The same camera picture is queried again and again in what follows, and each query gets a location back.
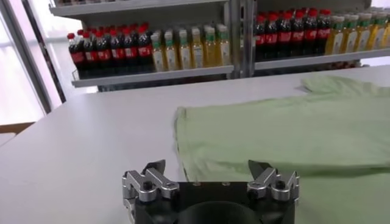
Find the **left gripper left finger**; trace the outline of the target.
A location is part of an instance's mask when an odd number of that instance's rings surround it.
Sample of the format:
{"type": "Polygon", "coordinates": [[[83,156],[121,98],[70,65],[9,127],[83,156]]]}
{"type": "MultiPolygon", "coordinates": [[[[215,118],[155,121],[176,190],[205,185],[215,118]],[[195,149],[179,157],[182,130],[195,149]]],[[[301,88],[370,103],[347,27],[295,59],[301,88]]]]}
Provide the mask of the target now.
{"type": "Polygon", "coordinates": [[[122,176],[123,205],[131,208],[136,199],[142,203],[150,203],[161,196],[173,199],[180,190],[178,182],[164,176],[166,160],[148,163],[141,173],[136,170],[126,171],[122,176]]]}

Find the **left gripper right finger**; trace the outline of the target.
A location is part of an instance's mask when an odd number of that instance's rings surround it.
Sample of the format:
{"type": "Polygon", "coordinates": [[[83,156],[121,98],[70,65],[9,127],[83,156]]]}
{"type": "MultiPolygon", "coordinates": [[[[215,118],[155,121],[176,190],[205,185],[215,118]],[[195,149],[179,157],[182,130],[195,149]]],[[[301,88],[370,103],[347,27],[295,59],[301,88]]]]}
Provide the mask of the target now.
{"type": "Polygon", "coordinates": [[[247,193],[254,200],[271,197],[275,201],[299,200],[300,177],[296,171],[281,173],[269,163],[248,160],[253,180],[247,183],[247,193]]]}

